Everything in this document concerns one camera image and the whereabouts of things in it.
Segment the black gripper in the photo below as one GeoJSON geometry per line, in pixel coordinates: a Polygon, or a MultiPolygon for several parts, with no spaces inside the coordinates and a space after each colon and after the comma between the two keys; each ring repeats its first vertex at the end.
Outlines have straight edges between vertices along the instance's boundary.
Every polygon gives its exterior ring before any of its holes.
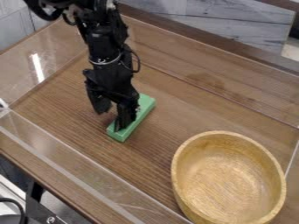
{"type": "Polygon", "coordinates": [[[132,84],[133,62],[120,59],[108,63],[89,62],[91,69],[83,70],[88,99],[97,114],[107,113],[116,105],[115,132],[125,129],[136,120],[139,93],[132,84]]]}

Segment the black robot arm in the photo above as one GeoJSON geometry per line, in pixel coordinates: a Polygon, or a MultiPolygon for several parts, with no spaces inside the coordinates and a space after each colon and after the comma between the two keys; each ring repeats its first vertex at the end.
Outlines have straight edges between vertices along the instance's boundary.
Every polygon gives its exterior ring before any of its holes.
{"type": "Polygon", "coordinates": [[[79,29],[88,46],[91,69],[83,71],[85,89],[95,111],[100,114],[116,106],[115,130],[136,120],[139,93],[132,85],[140,71],[140,59],[127,44],[128,26],[116,0],[23,0],[45,20],[61,18],[79,29]]]}

